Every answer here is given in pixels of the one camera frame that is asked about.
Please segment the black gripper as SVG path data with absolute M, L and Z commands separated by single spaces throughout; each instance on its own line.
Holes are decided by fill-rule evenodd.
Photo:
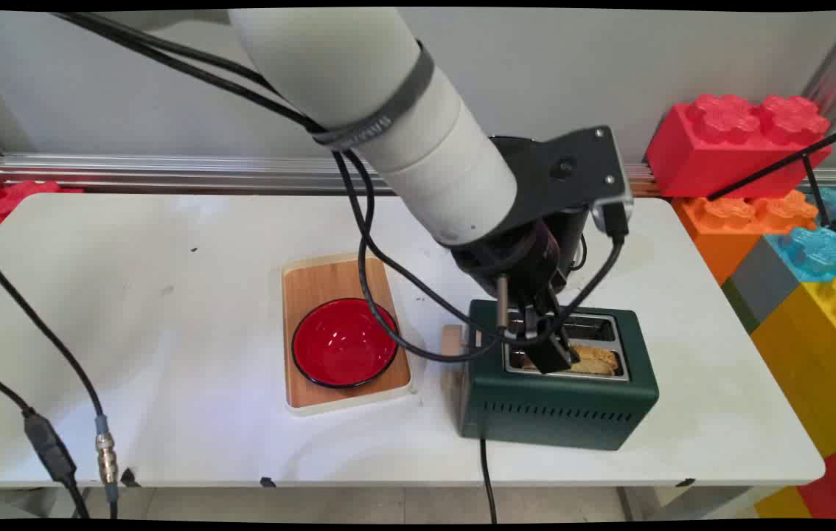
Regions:
M 585 218 L 541 218 L 485 240 L 451 249 L 462 272 L 469 274 L 490 296 L 498 296 L 498 337 L 506 345 L 509 306 L 523 311 L 523 347 L 542 374 L 569 371 L 581 361 L 572 347 L 562 307 L 556 295 L 566 287 L 576 268 Z

